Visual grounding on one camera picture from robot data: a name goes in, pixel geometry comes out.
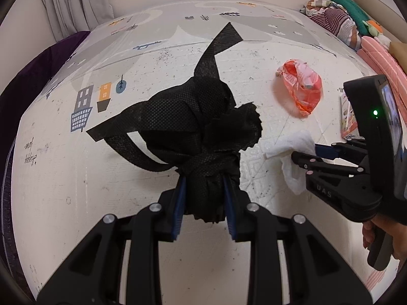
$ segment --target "screen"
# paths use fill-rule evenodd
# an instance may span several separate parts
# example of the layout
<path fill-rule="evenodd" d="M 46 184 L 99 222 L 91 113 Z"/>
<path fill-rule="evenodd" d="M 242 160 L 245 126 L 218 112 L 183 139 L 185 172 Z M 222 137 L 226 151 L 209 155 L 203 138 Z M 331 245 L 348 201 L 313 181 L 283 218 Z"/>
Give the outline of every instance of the screen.
<path fill-rule="evenodd" d="M 384 110 L 390 126 L 394 155 L 396 155 L 398 144 L 400 142 L 400 136 L 402 133 L 400 116 L 398 115 L 398 109 L 396 106 L 396 102 L 394 101 L 394 96 L 393 92 L 391 91 L 390 85 L 386 84 L 382 87 L 381 91 L 385 102 Z"/>

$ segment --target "bolt head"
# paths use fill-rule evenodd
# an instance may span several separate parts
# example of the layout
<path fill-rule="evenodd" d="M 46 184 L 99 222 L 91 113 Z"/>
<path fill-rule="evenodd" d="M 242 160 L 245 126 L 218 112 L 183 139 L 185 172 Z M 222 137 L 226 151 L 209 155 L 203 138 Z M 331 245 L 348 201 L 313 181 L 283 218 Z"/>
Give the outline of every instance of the bolt head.
<path fill-rule="evenodd" d="M 161 209 L 162 209 L 162 206 L 160 203 L 153 203 L 150 205 L 151 212 L 159 212 L 159 211 L 161 211 Z"/>
<path fill-rule="evenodd" d="M 294 216 L 294 221 L 295 221 L 297 224 L 302 225 L 304 222 L 307 221 L 307 218 L 305 218 L 302 214 L 296 214 L 296 215 Z"/>
<path fill-rule="evenodd" d="M 260 209 L 259 205 L 256 203 L 249 203 L 246 208 L 250 212 L 256 212 L 256 211 L 258 211 L 258 209 Z"/>
<path fill-rule="evenodd" d="M 103 222 L 105 224 L 111 224 L 115 220 L 115 216 L 113 214 L 107 214 L 103 217 Z"/>

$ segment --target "striped blanket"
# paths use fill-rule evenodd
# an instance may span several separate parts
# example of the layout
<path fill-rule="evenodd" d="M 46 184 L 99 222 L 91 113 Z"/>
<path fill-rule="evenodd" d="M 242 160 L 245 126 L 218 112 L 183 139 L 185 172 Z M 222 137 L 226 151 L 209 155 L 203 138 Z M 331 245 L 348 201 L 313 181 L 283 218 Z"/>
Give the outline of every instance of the striped blanket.
<path fill-rule="evenodd" d="M 300 10 L 304 15 L 311 17 L 315 14 L 324 13 L 326 8 L 341 9 L 347 13 L 346 9 L 340 4 L 336 4 L 331 0 L 309 0 L 307 5 Z"/>
<path fill-rule="evenodd" d="M 360 49 L 361 37 L 357 26 L 340 4 L 331 0 L 310 0 L 301 12 L 353 50 Z"/>

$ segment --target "white curtain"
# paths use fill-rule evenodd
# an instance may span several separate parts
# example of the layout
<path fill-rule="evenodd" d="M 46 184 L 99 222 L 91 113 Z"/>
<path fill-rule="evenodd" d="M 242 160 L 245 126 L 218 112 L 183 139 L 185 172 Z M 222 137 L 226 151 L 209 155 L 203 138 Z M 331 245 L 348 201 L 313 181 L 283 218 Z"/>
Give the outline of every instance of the white curtain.
<path fill-rule="evenodd" d="M 56 41 L 114 19 L 108 0 L 42 0 Z"/>

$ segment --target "human hand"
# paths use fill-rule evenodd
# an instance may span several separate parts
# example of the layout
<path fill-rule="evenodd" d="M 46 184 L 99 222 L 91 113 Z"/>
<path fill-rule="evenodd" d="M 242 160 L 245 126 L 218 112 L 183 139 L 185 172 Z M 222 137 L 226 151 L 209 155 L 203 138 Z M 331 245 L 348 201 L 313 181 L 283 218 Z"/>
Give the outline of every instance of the human hand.
<path fill-rule="evenodd" d="M 404 226 L 387 216 L 377 214 L 371 221 L 363 223 L 363 246 L 367 248 L 375 239 L 374 227 L 383 229 L 393 237 L 393 257 L 403 264 L 407 259 L 407 226 Z"/>

